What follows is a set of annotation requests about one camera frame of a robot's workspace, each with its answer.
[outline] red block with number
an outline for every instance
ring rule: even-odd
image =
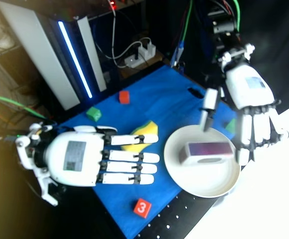
[[[146,218],[149,214],[152,204],[140,198],[133,210],[137,215]]]
[[[121,104],[129,104],[130,103],[130,95],[128,91],[120,91],[119,92],[119,101]]]

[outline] number 3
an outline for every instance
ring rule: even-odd
[[[144,213],[145,208],[146,208],[146,204],[143,203],[143,202],[141,202],[141,203],[140,203],[140,206],[138,207],[138,212],[139,212],[139,213]]]

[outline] power strip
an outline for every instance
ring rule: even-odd
[[[150,60],[155,56],[156,46],[151,42],[148,44],[148,49],[145,49],[143,46],[138,48],[138,59],[135,59],[135,54],[124,59],[124,63],[127,67],[135,68],[145,61]]]

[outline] round plate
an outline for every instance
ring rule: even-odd
[[[179,161],[179,152],[187,142],[229,142],[235,152],[233,143],[213,128],[203,132],[199,125],[189,125],[172,133],[164,147],[166,168],[182,189],[203,198],[215,198],[228,193],[240,173],[235,154],[219,164],[183,166]]]

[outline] robotic hand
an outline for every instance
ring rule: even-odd
[[[223,77],[204,96],[200,126],[207,130],[213,121],[220,98],[225,97],[237,111],[239,126],[236,132],[239,143],[236,146],[236,160],[246,165],[255,160],[256,150],[268,147],[282,140],[289,133],[278,121],[276,101],[268,84],[249,65],[250,55],[255,50],[251,44],[242,45],[236,24],[229,15],[209,14],[212,20],[211,38],[214,44],[213,63],[216,63]]]
[[[51,125],[34,123],[28,135],[15,141],[20,163],[33,170],[41,197],[53,206],[56,198],[48,193],[50,184],[93,187],[103,184],[151,184],[157,172],[159,155],[105,149],[105,146],[155,143],[158,136],[116,135],[117,130],[107,126],[77,126],[45,141],[41,136]]]

